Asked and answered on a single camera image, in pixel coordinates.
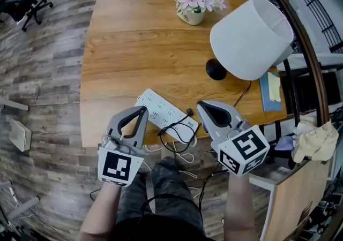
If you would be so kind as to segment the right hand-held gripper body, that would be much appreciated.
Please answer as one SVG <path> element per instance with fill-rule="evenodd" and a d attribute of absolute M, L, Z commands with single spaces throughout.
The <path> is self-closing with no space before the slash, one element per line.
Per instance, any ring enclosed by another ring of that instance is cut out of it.
<path fill-rule="evenodd" d="M 211 146 L 217 160 L 238 177 L 261 165 L 270 149 L 259 127 L 250 126 L 247 120 L 239 122 L 221 141 L 213 141 Z"/>

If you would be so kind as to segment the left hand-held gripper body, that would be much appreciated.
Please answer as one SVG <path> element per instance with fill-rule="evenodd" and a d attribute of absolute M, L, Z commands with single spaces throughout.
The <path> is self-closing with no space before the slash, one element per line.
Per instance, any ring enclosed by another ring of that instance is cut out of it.
<path fill-rule="evenodd" d="M 129 186 L 144 160 L 144 151 L 125 141 L 104 135 L 98 147 L 98 179 L 121 187 Z"/>

